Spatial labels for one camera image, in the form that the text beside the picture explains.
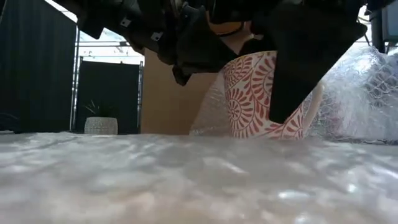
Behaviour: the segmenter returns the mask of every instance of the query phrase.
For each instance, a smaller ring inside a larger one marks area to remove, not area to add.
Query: metal frame
[[[137,128],[141,132],[142,89],[144,87],[144,62],[139,64],[138,74],[138,101],[137,101]]]
[[[73,131],[75,129],[76,125],[76,97],[77,97],[77,85],[78,85],[78,59],[79,59],[79,46],[80,46],[80,30],[76,26],[77,29],[77,34],[76,34],[76,47],[75,47],[75,68],[73,72],[73,78],[72,78],[72,98],[71,98],[71,106],[70,106],[70,119],[69,119],[69,131]]]
[[[372,29],[372,45],[380,53],[386,53],[386,45],[383,41],[382,12],[376,11],[370,15]]]

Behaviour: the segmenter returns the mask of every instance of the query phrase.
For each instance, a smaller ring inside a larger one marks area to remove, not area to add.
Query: bubble wrap surface
[[[395,224],[392,146],[0,135],[4,224]]]
[[[352,47],[324,76],[321,107],[307,132],[329,140],[398,140],[398,51]],[[311,95],[303,102],[308,108]],[[203,100],[192,126],[196,136],[229,135],[223,78]]]

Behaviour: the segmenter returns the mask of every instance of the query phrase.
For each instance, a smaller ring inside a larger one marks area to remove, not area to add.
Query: cable
[[[6,3],[7,3],[7,0],[0,0],[0,23],[2,20],[2,15],[4,14],[4,11],[6,10]]]

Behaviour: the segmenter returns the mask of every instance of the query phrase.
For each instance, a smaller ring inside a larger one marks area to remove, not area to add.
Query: black curtain
[[[85,108],[95,105],[112,108],[118,119],[119,134],[137,134],[139,65],[82,61],[79,68],[76,128],[82,133],[86,118],[92,116]]]
[[[69,130],[75,41],[75,23],[44,0],[7,1],[0,24],[0,129]]]

